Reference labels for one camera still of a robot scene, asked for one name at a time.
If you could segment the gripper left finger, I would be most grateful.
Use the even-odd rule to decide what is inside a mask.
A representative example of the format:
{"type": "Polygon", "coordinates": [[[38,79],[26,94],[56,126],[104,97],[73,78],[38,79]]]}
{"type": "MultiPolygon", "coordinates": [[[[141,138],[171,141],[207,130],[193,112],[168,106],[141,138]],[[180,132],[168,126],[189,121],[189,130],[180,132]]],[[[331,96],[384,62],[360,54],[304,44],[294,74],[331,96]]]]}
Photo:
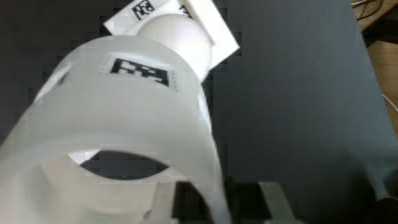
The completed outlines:
{"type": "Polygon", "coordinates": [[[189,182],[157,185],[152,209],[145,224],[184,224],[194,214],[196,190],[189,182]]]}

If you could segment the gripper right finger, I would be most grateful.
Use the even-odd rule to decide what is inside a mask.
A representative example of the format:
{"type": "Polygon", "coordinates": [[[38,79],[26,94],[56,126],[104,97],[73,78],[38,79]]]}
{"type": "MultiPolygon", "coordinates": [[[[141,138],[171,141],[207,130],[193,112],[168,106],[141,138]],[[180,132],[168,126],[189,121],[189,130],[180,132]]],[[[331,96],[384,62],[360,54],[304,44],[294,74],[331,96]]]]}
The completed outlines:
{"type": "Polygon", "coordinates": [[[285,191],[276,182],[228,179],[233,224],[297,224],[285,191]]]}

